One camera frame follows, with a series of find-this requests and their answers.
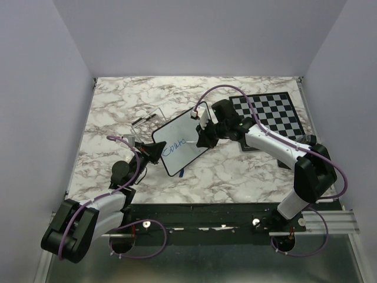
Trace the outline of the black framed whiteboard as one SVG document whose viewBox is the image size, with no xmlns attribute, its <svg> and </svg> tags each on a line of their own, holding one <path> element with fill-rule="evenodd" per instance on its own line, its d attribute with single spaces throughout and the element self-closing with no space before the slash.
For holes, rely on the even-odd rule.
<svg viewBox="0 0 377 283">
<path fill-rule="evenodd" d="M 161 160 L 170 177 L 208 151 L 207 148 L 198 148 L 196 144 L 185 143 L 197 142 L 199 138 L 196 131 L 199 121 L 190 117 L 191 111 L 191 108 L 186 110 L 152 132 L 153 142 L 167 142 Z"/>
</svg>

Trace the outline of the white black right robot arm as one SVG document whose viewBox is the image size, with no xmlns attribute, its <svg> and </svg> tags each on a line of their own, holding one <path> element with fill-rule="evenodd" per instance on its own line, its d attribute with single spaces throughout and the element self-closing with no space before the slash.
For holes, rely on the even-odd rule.
<svg viewBox="0 0 377 283">
<path fill-rule="evenodd" d="M 241 118 L 228 100 L 213 104 L 217 122 L 212 122 L 208 111 L 195 106 L 192 119 L 198 120 L 198 148 L 214 148 L 220 139 L 235 142 L 244 140 L 276 158 L 294 172 L 293 190 L 277 206 L 271 216 L 271 224 L 284 231 L 292 224 L 292 218 L 309 204 L 315 203 L 335 183 L 337 176 L 326 147 L 292 141 L 257 124 L 251 117 Z"/>
</svg>

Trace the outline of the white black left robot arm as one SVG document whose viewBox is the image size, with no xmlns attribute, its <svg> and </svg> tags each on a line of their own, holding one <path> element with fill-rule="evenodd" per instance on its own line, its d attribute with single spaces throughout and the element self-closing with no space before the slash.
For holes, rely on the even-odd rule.
<svg viewBox="0 0 377 283">
<path fill-rule="evenodd" d="M 138 177 L 149 163 L 157 164 L 166 142 L 139 143 L 131 146 L 129 162 L 117 161 L 111 168 L 108 191 L 92 199 L 64 200 L 41 239 L 41 248 L 72 263 L 87 254 L 92 241 L 108 231 L 126 232 L 130 228 L 128 206 L 135 195 Z"/>
</svg>

